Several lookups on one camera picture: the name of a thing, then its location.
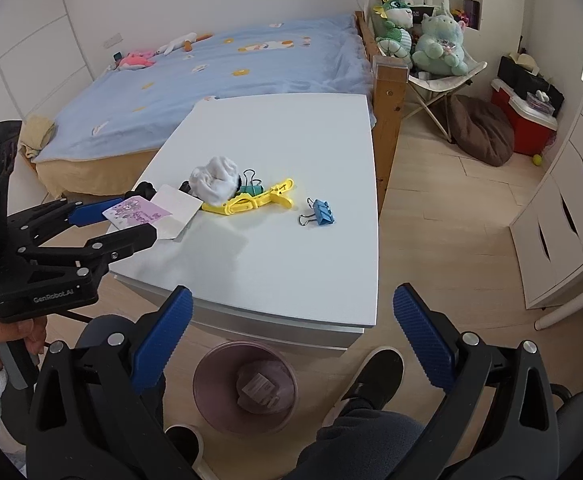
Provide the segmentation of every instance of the tabletop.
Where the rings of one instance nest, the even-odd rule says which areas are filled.
[[[194,298],[270,316],[376,323],[376,180],[363,95],[274,94],[201,101],[139,178],[181,186],[214,155],[253,169],[265,189],[294,180],[291,210],[268,204],[221,216],[199,211],[176,240],[111,264],[113,272]],[[307,198],[335,222],[299,225]]]

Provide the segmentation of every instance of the wooden floor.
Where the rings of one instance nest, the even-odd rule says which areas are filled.
[[[203,355],[224,340],[195,327],[187,330],[167,370],[166,424],[200,427],[205,460],[220,480],[269,480],[293,468],[300,450],[313,441],[320,422],[367,352],[380,345],[398,348],[405,376],[387,409],[426,423],[443,398],[430,386],[404,334],[393,319],[396,286],[411,282],[433,310],[444,312],[463,332],[473,330],[490,344],[518,346],[524,339],[540,348],[549,379],[583,390],[583,310],[556,326],[536,332],[543,313],[526,311],[508,225],[529,199],[542,170],[528,157],[514,155],[501,168],[478,162],[433,134],[424,113],[403,124],[389,190],[380,218],[379,315],[340,358],[315,359],[287,354],[299,378],[300,406],[294,419],[274,436],[224,436],[202,419],[192,397],[192,375]],[[58,244],[82,245],[104,226],[74,229]],[[107,276],[101,301],[81,309],[88,315],[117,312],[136,318],[153,310]],[[48,340],[75,342],[81,324],[51,316]],[[457,450],[462,456],[477,436],[477,422],[489,407],[483,395],[475,420]]]

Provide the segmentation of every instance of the red storage box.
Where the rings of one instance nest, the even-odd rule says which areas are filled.
[[[505,112],[513,126],[513,150],[523,155],[540,155],[549,138],[558,130],[558,121],[530,107],[500,79],[492,81],[492,103]]]

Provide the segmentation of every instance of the brown bean bag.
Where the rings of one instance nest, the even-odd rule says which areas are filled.
[[[464,152],[491,166],[501,166],[511,158],[513,128],[504,111],[464,95],[442,101],[433,113]]]

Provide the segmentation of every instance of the white table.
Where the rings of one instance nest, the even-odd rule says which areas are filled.
[[[292,210],[270,204],[221,216],[199,211],[175,241],[111,265],[161,304],[176,285],[195,298],[193,322],[230,339],[283,349],[344,351],[376,323],[378,217],[367,100],[278,94],[202,101],[139,179],[178,188],[214,155],[253,168],[265,189],[291,178]],[[335,223],[301,227],[307,198]]]

